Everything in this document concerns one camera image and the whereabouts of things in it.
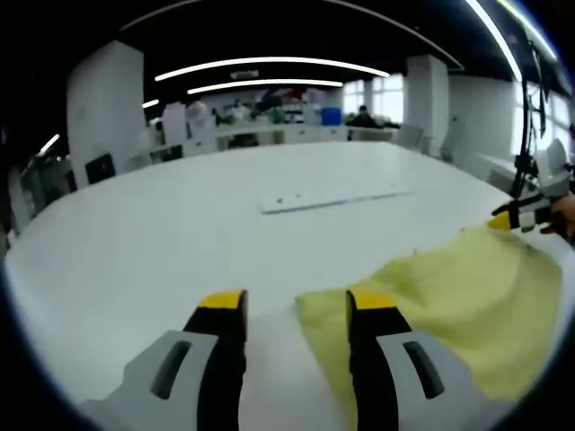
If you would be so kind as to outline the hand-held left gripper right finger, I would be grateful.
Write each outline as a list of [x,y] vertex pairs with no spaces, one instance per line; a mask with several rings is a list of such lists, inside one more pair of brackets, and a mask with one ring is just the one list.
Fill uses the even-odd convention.
[[359,430],[471,430],[483,405],[468,366],[414,330],[390,295],[346,293]]

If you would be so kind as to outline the person's right hand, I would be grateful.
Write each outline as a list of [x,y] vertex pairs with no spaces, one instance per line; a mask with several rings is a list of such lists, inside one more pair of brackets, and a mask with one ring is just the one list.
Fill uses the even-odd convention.
[[574,246],[575,230],[575,197],[568,193],[552,203],[551,216],[547,226],[540,230],[541,234],[556,233],[570,246]]

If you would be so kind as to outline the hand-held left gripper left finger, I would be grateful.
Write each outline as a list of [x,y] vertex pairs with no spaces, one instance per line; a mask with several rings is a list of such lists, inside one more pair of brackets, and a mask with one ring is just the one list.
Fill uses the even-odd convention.
[[204,297],[182,330],[128,362],[121,384],[81,411],[100,430],[236,430],[246,371],[243,289]]

